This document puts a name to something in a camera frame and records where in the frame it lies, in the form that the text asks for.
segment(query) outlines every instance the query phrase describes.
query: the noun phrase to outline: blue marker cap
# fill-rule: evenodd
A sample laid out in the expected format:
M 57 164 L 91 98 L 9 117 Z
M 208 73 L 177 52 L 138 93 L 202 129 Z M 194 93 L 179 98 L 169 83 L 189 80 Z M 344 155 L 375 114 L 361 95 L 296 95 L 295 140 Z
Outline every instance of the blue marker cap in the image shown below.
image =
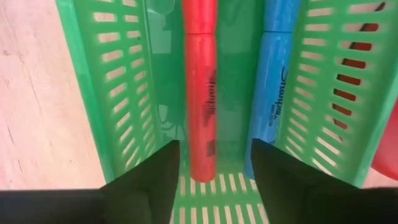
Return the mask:
M 293 32 L 300 0 L 266 0 L 264 31 Z

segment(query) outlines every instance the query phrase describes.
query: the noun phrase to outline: light wood surface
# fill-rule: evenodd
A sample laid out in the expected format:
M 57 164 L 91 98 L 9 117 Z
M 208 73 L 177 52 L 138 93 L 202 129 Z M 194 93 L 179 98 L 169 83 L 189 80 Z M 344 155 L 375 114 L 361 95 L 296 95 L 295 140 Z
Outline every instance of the light wood surface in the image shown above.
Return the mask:
M 103 184 L 55 0 L 0 0 L 0 190 Z

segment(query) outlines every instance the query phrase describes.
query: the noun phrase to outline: black object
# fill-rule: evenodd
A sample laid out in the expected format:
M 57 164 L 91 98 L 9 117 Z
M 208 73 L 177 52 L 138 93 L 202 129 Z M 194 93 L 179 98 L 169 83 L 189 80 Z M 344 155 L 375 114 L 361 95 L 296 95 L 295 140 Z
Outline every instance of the black object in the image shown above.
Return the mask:
M 0 192 L 0 223 L 169 223 L 178 184 L 180 143 L 93 190 Z
M 398 189 L 359 189 L 260 139 L 256 184 L 271 224 L 398 223 Z

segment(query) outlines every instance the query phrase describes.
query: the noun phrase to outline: basket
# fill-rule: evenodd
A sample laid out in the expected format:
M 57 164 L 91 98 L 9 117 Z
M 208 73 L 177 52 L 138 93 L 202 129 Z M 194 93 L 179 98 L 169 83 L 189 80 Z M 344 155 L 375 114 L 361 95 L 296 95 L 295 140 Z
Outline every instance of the basket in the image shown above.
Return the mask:
M 398 2 L 310 1 L 276 146 L 361 187 L 397 99 Z
M 264 0 L 218 1 L 217 176 L 208 184 L 189 177 L 181 2 L 165 2 L 170 5 L 163 2 L 164 10 L 156 11 L 147 8 L 143 0 L 57 1 L 106 181 L 137 166 L 171 139 L 179 139 L 182 142 L 180 183 L 171 223 L 267 223 L 255 182 L 242 174 Z M 280 148 L 301 160 L 321 165 L 318 167 L 324 167 L 324 171 L 357 185 L 366 175 L 398 91 L 393 89 L 398 81 L 395 76 L 398 46 L 391 44 L 397 37 L 392 30 L 392 22 L 398 15 L 394 15 L 397 4 L 388 2 L 380 12 L 346 13 L 350 5 L 367 2 L 372 1 L 324 0 L 304 4 L 295 33 L 277 141 Z M 330 8 L 331 13 L 307 16 L 308 10 L 319 8 Z M 377 32 L 346 34 L 339 29 L 346 21 L 383 25 Z M 328 24 L 329 29 L 304 30 L 311 24 L 319 24 L 321 28 Z M 324 39 L 327 44 L 303 45 L 304 38 Z M 341 41 L 375 45 L 371 51 L 356 52 L 341 49 L 338 45 Z M 323 60 L 302 57 L 302 51 L 323 54 Z M 366 61 L 369 66 L 361 70 L 337 65 L 336 57 Z M 303 68 L 316 68 L 318 74 Z M 358 86 L 339 83 L 337 72 L 363 82 Z M 382 79 L 376 79 L 379 74 L 383 74 Z M 301 83 L 301 77 L 316 85 Z M 333 94 L 334 88 L 358 96 L 358 101 L 338 98 Z M 301 92 L 311 93 L 313 99 L 304 98 Z M 306 103 L 310 110 L 296 106 L 297 100 Z M 331 101 L 354 111 L 353 116 L 329 109 Z M 295 111 L 308 121 L 294 117 L 298 116 Z M 336 120 L 333 122 L 339 121 L 349 128 L 332 126 L 333 123 L 328 123 L 330 117 L 325 117 L 328 114 L 332 121 Z M 333 151 L 324 150 L 317 142 L 316 136 L 330 145 L 337 141 L 325 136 L 323 127 L 334 131 L 337 139 L 343 139 L 344 144 L 335 145 L 344 155 L 341 159 L 333 157 Z M 318 164 L 313 162 L 312 158 L 318 156 L 315 147 L 334 159 L 337 168 L 331 169 L 326 159 L 317 159 Z

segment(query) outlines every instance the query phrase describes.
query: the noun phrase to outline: blue marker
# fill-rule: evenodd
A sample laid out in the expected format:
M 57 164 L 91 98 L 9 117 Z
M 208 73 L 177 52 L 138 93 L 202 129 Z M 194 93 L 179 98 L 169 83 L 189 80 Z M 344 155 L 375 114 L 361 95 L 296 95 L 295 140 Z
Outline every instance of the blue marker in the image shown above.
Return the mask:
M 292 33 L 300 0 L 266 0 L 264 34 L 252 104 L 244 173 L 254 178 L 251 142 L 254 138 L 274 143 L 289 73 Z

